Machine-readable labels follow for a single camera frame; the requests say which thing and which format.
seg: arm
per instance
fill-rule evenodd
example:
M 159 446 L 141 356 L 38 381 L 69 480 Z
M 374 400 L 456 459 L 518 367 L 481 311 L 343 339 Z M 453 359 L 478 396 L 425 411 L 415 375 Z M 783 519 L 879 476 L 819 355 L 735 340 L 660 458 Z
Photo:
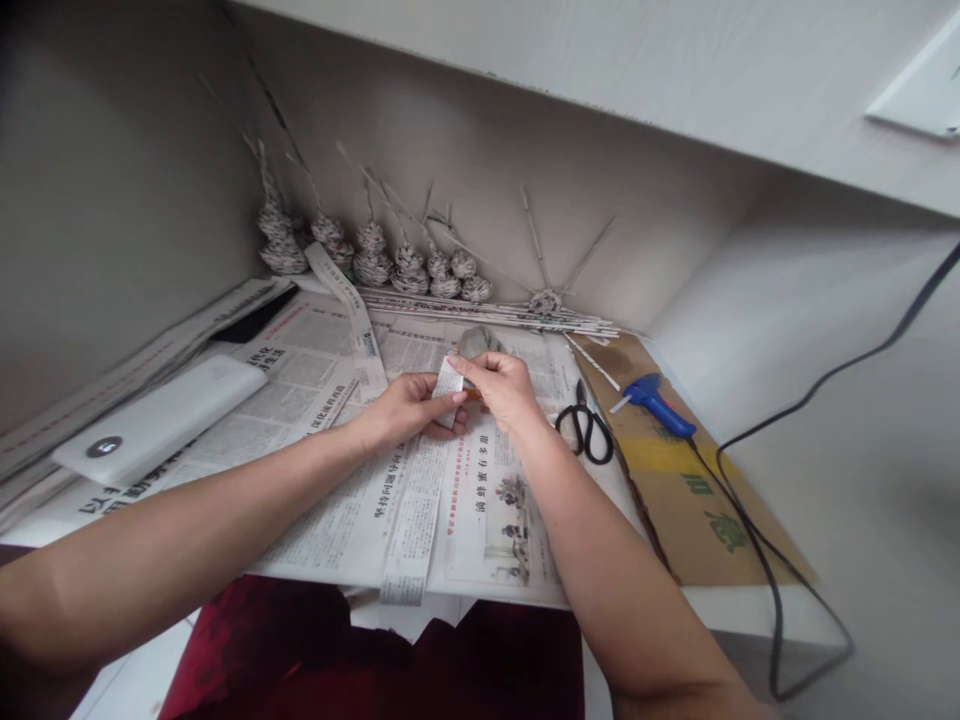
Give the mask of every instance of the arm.
M 759 709 L 643 538 L 546 421 L 526 365 L 452 361 L 520 454 L 563 588 L 619 717 L 755 717 Z
M 421 430 L 454 437 L 431 421 L 466 393 L 430 400 L 435 384 L 403 375 L 342 427 L 161 492 L 0 569 L 0 698 L 18 695 L 30 717 L 55 699 L 45 715 L 68 716 L 59 705 L 79 701 L 104 664 L 216 594 L 365 459 Z

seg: person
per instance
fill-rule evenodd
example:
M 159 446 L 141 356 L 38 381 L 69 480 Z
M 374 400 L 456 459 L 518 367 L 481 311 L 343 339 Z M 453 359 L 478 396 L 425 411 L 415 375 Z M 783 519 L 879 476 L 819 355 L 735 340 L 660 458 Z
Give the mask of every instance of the person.
M 0 569 L 0 714 L 68 718 L 105 664 L 216 596 L 194 636 L 220 642 L 220 670 L 242 682 L 207 688 L 199 706 L 165 706 L 165 716 L 578 717 L 582 698 L 578 708 L 567 693 L 582 692 L 582 632 L 619 718 L 759 717 L 761 706 L 669 573 L 545 419 L 526 365 L 492 352 L 451 363 L 521 458 L 572 615 L 478 602 L 456 630 L 434 620 L 411 647 L 385 631 L 351 629 L 335 588 L 234 580 L 371 454 L 419 432 L 465 432 L 466 393 L 431 399 L 435 375 L 403 375 L 340 427 L 158 493 Z M 432 422 L 453 408 L 453 431 Z M 258 582 L 276 591 L 267 593 L 272 614 L 257 616 L 266 630 L 218 640 L 208 611 L 215 618 L 232 608 L 237 621 L 263 609 L 253 602 L 266 592 Z M 421 647 L 427 635 L 447 654 L 431 659 Z M 572 670 L 554 650 L 560 637 L 574 648 Z M 171 693 L 185 665 L 188 683 L 213 682 L 216 668 L 192 644 Z M 241 655 L 262 667 L 239 667 Z

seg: light switch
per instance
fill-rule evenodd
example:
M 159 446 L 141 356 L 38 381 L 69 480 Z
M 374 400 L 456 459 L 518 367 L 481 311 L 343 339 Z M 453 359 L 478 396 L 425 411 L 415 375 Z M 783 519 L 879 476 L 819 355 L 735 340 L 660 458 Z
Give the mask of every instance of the light switch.
M 960 135 L 960 12 L 874 100 L 867 115 L 938 137 Z

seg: black cable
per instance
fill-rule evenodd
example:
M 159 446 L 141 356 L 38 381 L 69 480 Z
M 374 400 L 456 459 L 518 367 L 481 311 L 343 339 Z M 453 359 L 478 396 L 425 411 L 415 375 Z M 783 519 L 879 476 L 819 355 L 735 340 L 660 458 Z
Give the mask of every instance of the black cable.
M 774 630 L 772 649 L 770 652 L 770 694 L 777 702 L 791 700 L 813 685 L 813 683 L 822 678 L 824 675 L 830 673 L 834 668 L 842 665 L 853 655 L 856 649 L 853 636 L 847 630 L 846 626 L 843 624 L 843 621 L 840 620 L 837 613 L 833 610 L 833 608 L 830 607 L 829 604 L 827 604 L 827 601 L 820 596 L 820 593 L 814 589 L 814 587 L 810 584 L 810 581 L 807 580 L 803 573 L 801 573 L 800 570 L 797 569 L 797 567 L 787 558 L 787 556 L 784 555 L 783 552 L 781 552 L 780 549 L 774 545 L 766 535 L 763 534 L 763 532 L 761 532 L 760 528 L 758 528 L 756 524 L 754 524 L 753 519 L 750 517 L 749 513 L 747 513 L 746 508 L 744 508 L 740 503 L 739 497 L 736 495 L 736 491 L 733 489 L 733 485 L 729 484 L 729 479 L 726 479 L 726 476 L 724 476 L 724 479 L 726 479 L 728 483 L 727 487 L 725 487 L 717 477 L 716 473 L 713 472 L 713 469 L 703 459 L 703 455 L 700 454 L 700 448 L 697 447 L 697 444 L 694 442 L 693 438 L 687 438 L 687 442 L 693 449 L 693 452 L 700 461 L 700 464 L 703 465 L 706 471 L 710 474 L 710 477 L 713 478 L 714 482 L 717 484 L 717 487 L 720 488 L 727 500 L 730 501 L 734 509 L 737 511 L 737 514 L 740 516 L 740 520 L 747 531 L 747 536 L 750 538 L 750 542 L 753 544 L 753 548 L 757 552 L 757 557 L 760 559 L 760 565 L 763 567 L 763 573 L 767 578 L 767 584 L 770 586 L 770 591 L 773 593 Z M 805 677 L 791 685 L 786 690 L 780 690 L 780 665 L 783 657 L 783 600 L 780 597 L 780 586 L 773 574 L 773 569 L 770 567 L 770 562 L 767 560 L 766 553 L 763 551 L 763 548 L 760 547 L 760 542 L 766 545 L 773 552 L 773 554 L 777 556 L 780 562 L 784 564 L 787 570 L 790 571 L 797 581 L 803 585 L 803 587 L 806 588 L 811 595 L 813 595 L 814 599 L 818 603 L 820 603 L 823 609 L 826 610 L 833 619 L 834 623 L 836 623 L 844 638 L 844 648 L 837 655 L 830 658 L 830 660 L 807 674 Z
M 944 260 L 940 263 L 940 266 L 920 289 L 920 292 L 914 298 L 913 302 L 910 303 L 910 306 L 900 319 L 900 322 L 886 340 L 872 350 L 869 350 L 862 355 L 858 355 L 852 360 L 848 360 L 847 362 L 842 363 L 832 370 L 824 373 L 798 402 L 794 403 L 785 410 L 775 413 L 766 420 L 757 423 L 753 427 L 745 430 L 733 439 L 728 440 L 723 445 L 718 447 L 715 459 L 717 463 L 717 469 L 720 471 L 720 476 L 723 478 L 722 482 L 720 478 L 717 477 L 716 473 L 714 473 L 713 468 L 707 464 L 706 460 L 704 460 L 703 456 L 700 454 L 700 449 L 697 447 L 697 444 L 694 442 L 693 438 L 687 438 L 687 442 L 689 443 L 694 454 L 697 456 L 697 459 L 700 461 L 700 464 L 703 465 L 703 467 L 707 470 L 707 473 L 711 478 L 713 478 L 713 481 L 717 484 L 717 487 L 720 488 L 727 500 L 730 501 L 734 509 L 737 511 L 737 514 L 740 516 L 740 520 L 747 531 L 747 536 L 750 538 L 750 542 L 752 543 L 754 550 L 757 552 L 757 557 L 760 560 L 760 565 L 763 567 L 763 572 L 767 578 L 767 583 L 770 585 L 770 591 L 773 593 L 775 618 L 770 654 L 769 681 L 770 694 L 777 702 L 784 702 L 796 697 L 824 675 L 831 672 L 842 663 L 846 662 L 855 652 L 856 646 L 853 641 L 853 636 L 850 635 L 850 632 L 837 616 L 836 612 L 834 612 L 833 608 L 831 608 L 827 601 L 824 600 L 813 588 L 807 578 L 803 576 L 803 573 L 801 573 L 796 566 L 790 562 L 789 559 L 787 559 L 780 549 L 774 545 L 753 522 L 753 519 L 747 513 L 746 508 L 744 508 L 743 503 L 740 501 L 737 491 L 730 482 L 730 478 L 727 477 L 727 473 L 723 469 L 723 453 L 731 446 L 736 445 L 737 443 L 746 440 L 753 435 L 756 435 L 764 428 L 773 425 L 773 423 L 792 415 L 806 406 L 813 399 L 814 395 L 817 394 L 820 388 L 823 387 L 827 380 L 832 378 L 834 375 L 843 372 L 847 368 L 853 367 L 854 365 L 857 365 L 858 363 L 861 363 L 864 360 L 873 357 L 874 355 L 878 355 L 879 353 L 882 353 L 884 350 L 888 350 L 894 344 L 896 344 L 904 336 L 904 334 L 906 334 L 907 330 L 910 329 L 910 326 L 913 325 L 913 322 L 917 319 L 920 311 L 923 310 L 930 298 L 933 297 L 933 294 L 936 292 L 937 288 L 940 287 L 940 284 L 943 282 L 944 278 L 947 277 L 947 275 L 951 270 L 953 270 L 958 262 L 960 262 L 960 243 L 958 243 L 950 252 L 950 254 L 944 258 Z M 823 609 L 827 611 L 831 619 L 840 629 L 845 641 L 843 650 L 841 650 L 835 657 L 831 658 L 826 663 L 813 670 L 785 690 L 780 689 L 780 664 L 783 656 L 783 601 L 780 597 L 780 586 L 777 584 L 777 579 L 773 574 L 773 569 L 770 567 L 770 562 L 767 560 L 766 553 L 764 552 L 763 547 L 761 547 L 761 543 L 766 545 L 767 548 L 773 552 L 773 554 L 783 563 L 784 567 L 786 567 L 787 570 L 800 582 L 800 584 L 807 589 L 814 599 L 820 603 Z

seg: cardboard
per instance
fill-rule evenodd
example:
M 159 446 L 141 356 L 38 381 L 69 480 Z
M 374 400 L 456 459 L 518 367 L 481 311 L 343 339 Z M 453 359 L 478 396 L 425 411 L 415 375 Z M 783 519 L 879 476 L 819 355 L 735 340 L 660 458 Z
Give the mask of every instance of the cardboard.
M 640 340 L 623 334 L 602 346 L 587 338 L 577 343 L 621 387 L 660 368 Z M 767 579 L 737 511 L 717 488 L 683 440 L 674 437 L 645 408 L 627 404 L 615 415 L 621 394 L 574 349 L 583 377 L 617 440 L 618 452 L 637 491 L 635 499 L 654 549 L 681 585 L 766 585 Z M 666 377 L 660 394 L 677 412 L 698 426 L 694 440 L 717 472 L 717 444 L 697 421 Z M 754 523 L 808 580 L 816 577 L 783 526 L 756 494 L 743 473 L 724 455 L 723 467 Z M 782 584 L 796 579 L 773 553 L 767 559 Z

